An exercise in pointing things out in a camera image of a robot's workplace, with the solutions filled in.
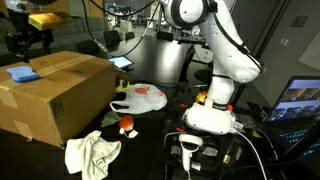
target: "robotic arm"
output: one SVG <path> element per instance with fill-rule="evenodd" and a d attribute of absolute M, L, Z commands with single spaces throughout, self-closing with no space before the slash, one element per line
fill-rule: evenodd
<path fill-rule="evenodd" d="M 205 105 L 194 104 L 186 111 L 187 125 L 216 135 L 235 133 L 237 128 L 242 128 L 242 124 L 237 123 L 232 111 L 227 110 L 227 103 L 234 92 L 233 81 L 251 82 L 261 72 L 261 64 L 243 45 L 224 0 L 159 2 L 167 22 L 172 26 L 191 28 L 198 25 L 217 57 Z"/>

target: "tape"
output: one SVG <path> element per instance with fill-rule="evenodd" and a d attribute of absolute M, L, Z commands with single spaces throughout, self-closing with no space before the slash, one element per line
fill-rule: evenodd
<path fill-rule="evenodd" d="M 26 123 L 22 123 L 22 122 L 18 122 L 18 121 L 14 121 L 14 124 L 16 125 L 19 133 L 24 136 L 27 137 L 29 141 L 32 140 L 33 138 L 33 134 L 28 126 L 28 124 Z"/>
<path fill-rule="evenodd" d="M 80 64 L 82 62 L 88 61 L 89 59 L 92 59 L 93 56 L 89 56 L 89 55 L 82 55 L 80 57 L 77 58 L 73 58 L 71 60 L 59 63 L 59 64 L 55 64 L 46 68 L 43 68 L 41 70 L 38 70 L 37 73 L 39 74 L 40 77 L 44 77 L 47 76 L 49 74 L 55 73 L 57 71 L 60 71 L 62 69 Z M 9 91 L 12 88 L 18 87 L 20 85 L 22 85 L 23 83 L 16 83 L 14 81 L 12 81 L 12 79 L 8 79 L 5 81 L 0 82 L 0 88 Z"/>
<path fill-rule="evenodd" d="M 6 106 L 19 109 L 18 104 L 10 91 L 5 91 L 3 89 L 0 89 L 0 100 Z"/>

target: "floor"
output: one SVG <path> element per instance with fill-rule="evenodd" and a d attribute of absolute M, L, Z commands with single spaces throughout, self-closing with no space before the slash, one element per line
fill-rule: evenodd
<path fill-rule="evenodd" d="M 143 27 L 134 28 L 136 37 L 139 37 L 144 31 Z M 152 30 L 147 31 L 148 35 L 155 35 Z M 209 62 L 213 54 L 209 50 L 196 46 L 197 55 L 194 59 Z M 193 74 L 196 70 L 204 68 L 203 65 L 191 63 L 188 70 L 189 83 L 180 85 L 188 88 L 189 85 L 201 84 Z M 199 89 L 192 89 L 191 92 L 180 92 L 178 100 L 181 102 L 192 103 Z M 248 108 L 246 102 L 270 106 L 259 92 L 249 83 L 238 105 Z M 166 114 L 150 113 L 146 116 L 148 121 L 140 121 L 144 136 L 140 142 L 129 142 L 124 148 L 123 156 L 117 158 L 111 169 L 107 180 L 161 180 L 164 175 L 164 165 L 161 160 L 161 135 L 165 129 L 163 126 L 168 119 Z M 103 137 L 108 139 L 110 130 L 103 130 Z M 80 174 L 70 175 L 64 165 L 64 150 L 48 146 L 40 142 L 26 142 L 26 139 L 18 135 L 0 130 L 0 179 L 20 180 L 20 179 L 81 179 Z"/>

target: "white plastic bag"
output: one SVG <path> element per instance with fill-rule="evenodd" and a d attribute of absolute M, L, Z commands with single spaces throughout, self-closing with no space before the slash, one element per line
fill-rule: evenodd
<path fill-rule="evenodd" d="M 141 114 L 151 110 L 159 110 L 167 104 L 166 95 L 157 87 L 150 84 L 134 84 L 126 92 L 123 101 L 112 101 L 110 107 L 119 113 Z M 127 109 L 116 109 L 113 105 L 128 106 Z"/>

